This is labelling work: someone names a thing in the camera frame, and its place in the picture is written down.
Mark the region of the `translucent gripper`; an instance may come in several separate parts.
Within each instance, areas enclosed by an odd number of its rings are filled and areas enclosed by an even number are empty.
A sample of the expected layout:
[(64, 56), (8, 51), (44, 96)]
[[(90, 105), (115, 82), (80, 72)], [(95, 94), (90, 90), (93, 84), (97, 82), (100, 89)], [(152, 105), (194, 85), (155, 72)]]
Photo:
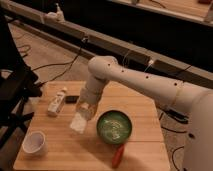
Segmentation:
[(81, 114), (87, 121), (91, 120), (98, 108), (98, 102), (94, 99), (79, 97), (76, 103), (76, 111)]

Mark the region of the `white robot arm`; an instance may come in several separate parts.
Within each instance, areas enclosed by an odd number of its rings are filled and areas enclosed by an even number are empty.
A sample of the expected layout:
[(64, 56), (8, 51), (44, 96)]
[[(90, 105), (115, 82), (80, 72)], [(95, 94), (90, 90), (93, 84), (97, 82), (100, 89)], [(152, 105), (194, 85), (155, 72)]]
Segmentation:
[(213, 89), (124, 68), (113, 56), (93, 57), (88, 70), (89, 77), (81, 89), (76, 110), (84, 110), (91, 119), (108, 82), (125, 85), (188, 115), (182, 171), (213, 171)]

